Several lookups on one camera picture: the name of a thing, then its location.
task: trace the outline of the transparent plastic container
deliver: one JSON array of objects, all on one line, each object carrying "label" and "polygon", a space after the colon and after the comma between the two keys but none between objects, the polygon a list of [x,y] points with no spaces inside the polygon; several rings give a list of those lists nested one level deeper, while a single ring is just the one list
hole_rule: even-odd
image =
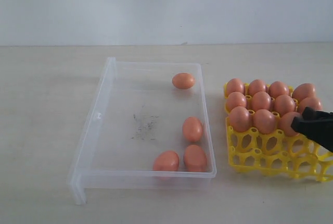
[{"label": "transparent plastic container", "polygon": [[[191,89],[172,85],[180,72],[195,77]],[[207,172],[187,172],[183,163],[189,143],[182,124],[190,116],[204,126],[199,145],[208,158]],[[152,171],[154,159],[167,150],[180,156],[179,171]],[[69,173],[76,203],[86,203],[86,188],[204,189],[215,175],[201,66],[108,58]]]}]

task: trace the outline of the yellow egg tray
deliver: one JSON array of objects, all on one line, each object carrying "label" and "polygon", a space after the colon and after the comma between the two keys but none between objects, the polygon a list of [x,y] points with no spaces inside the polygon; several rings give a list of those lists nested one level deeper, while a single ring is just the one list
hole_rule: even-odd
[{"label": "yellow egg tray", "polygon": [[[274,112],[274,115],[279,121],[279,114]],[[237,172],[259,170],[265,176],[286,174],[294,179],[313,177],[320,182],[333,180],[333,153],[304,135],[287,137],[280,129],[271,134],[261,134],[254,127],[240,133],[229,125],[228,117],[225,124],[228,163]]]}]

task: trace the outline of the table surface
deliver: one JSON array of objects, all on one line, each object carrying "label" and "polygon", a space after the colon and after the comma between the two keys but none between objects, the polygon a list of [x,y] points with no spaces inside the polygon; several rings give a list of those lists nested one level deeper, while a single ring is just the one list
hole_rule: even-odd
[{"label": "table surface", "polygon": [[[235,173],[223,91],[233,77],[316,84],[333,110],[333,44],[0,47],[0,223],[315,223],[333,219],[332,183]],[[66,185],[106,57],[202,64],[217,176],[208,191],[86,190]]]}]

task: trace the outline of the egg in tray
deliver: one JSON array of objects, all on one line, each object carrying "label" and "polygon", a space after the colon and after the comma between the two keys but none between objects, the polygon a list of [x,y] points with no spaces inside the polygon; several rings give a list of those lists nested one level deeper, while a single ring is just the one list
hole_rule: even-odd
[{"label": "egg in tray", "polygon": [[291,128],[306,107],[322,109],[313,84],[293,90],[280,81],[234,78],[224,85],[224,96],[228,162],[236,171],[333,180],[333,153]]}]

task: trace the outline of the wall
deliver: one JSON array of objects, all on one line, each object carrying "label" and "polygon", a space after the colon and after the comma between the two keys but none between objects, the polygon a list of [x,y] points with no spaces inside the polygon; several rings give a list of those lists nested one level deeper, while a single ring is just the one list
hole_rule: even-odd
[{"label": "wall", "polygon": [[0,45],[333,41],[333,0],[0,0]]}]

